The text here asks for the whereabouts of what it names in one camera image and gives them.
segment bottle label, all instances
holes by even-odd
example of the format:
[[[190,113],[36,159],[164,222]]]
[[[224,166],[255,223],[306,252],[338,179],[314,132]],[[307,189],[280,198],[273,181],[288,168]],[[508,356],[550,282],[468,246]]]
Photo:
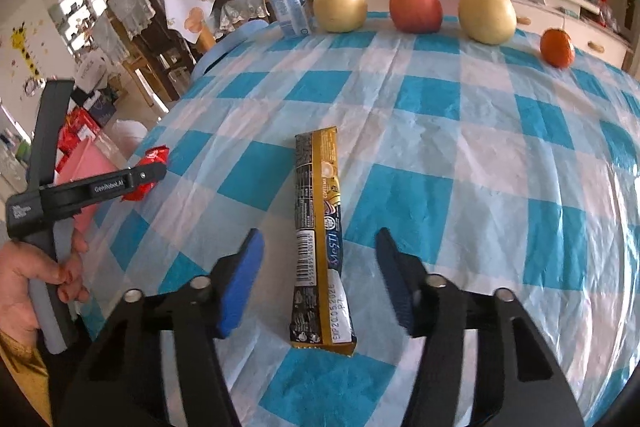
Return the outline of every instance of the bottle label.
[[[306,0],[270,2],[285,38],[309,35],[311,28],[306,14]]]

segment blue checkered tablecloth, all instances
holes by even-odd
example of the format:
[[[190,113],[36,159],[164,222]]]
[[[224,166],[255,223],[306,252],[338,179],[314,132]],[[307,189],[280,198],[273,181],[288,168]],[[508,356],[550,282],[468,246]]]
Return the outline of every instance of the blue checkered tablecloth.
[[[464,289],[512,288],[592,423],[639,354],[640,87],[580,52],[571,69],[555,70],[538,42],[518,31],[484,46],[464,38],[456,19],[435,35],[405,35],[384,14],[357,32],[304,39],[283,40],[271,25],[150,131],[138,154],[168,145],[166,179],[142,202],[98,210],[83,309],[92,333],[124,290],[172,291],[257,227],[264,264],[241,326],[217,343],[242,423],[399,425],[422,342],[396,323],[375,260],[374,233],[388,227],[401,250]],[[331,125],[352,358],[287,342],[294,135]],[[465,346],[461,425],[472,334]],[[170,351],[165,385],[183,425]]]

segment tangerine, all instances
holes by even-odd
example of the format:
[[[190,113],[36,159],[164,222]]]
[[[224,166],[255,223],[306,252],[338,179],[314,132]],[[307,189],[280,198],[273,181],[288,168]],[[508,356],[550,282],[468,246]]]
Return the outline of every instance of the tangerine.
[[[575,60],[575,48],[569,34],[550,28],[540,38],[540,54],[555,68],[568,68]]]

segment gold candy bar wrapper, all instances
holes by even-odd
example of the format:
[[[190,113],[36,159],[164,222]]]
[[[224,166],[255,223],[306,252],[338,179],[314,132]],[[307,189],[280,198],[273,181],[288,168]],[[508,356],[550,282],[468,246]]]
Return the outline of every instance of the gold candy bar wrapper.
[[[338,130],[296,136],[298,265],[289,326],[293,347],[352,355],[351,325],[342,273]]]

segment barcode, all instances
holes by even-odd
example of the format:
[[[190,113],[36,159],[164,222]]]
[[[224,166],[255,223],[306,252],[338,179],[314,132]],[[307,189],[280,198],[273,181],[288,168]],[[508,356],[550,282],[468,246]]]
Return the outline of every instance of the barcode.
[[[316,286],[316,234],[313,230],[298,230],[298,265],[296,286]]]
[[[280,23],[280,28],[282,28],[282,34],[285,37],[295,37],[296,36],[296,31],[295,31],[295,29],[293,29],[293,24],[291,24],[291,21],[282,21]]]

